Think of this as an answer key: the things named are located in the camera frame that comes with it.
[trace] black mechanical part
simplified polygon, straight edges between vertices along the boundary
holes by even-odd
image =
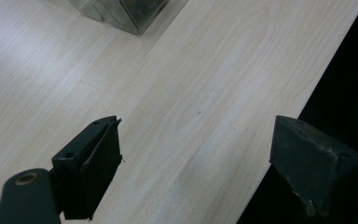
[[[116,116],[93,121],[53,158],[53,169],[11,177],[0,202],[0,224],[92,219],[121,163]]]
[[[343,211],[358,178],[358,153],[309,124],[278,116],[270,162],[287,180],[309,216]]]
[[[47,170],[24,171],[6,182],[0,202],[0,224],[7,223],[60,223]]]
[[[92,122],[53,158],[66,219],[92,219],[122,157],[116,117]]]

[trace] light wood grain surface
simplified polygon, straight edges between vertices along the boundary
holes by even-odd
[[[299,115],[357,14],[358,0],[172,0],[137,36],[64,0],[0,0],[0,194],[117,115],[126,162],[93,223],[236,223],[275,116]]]

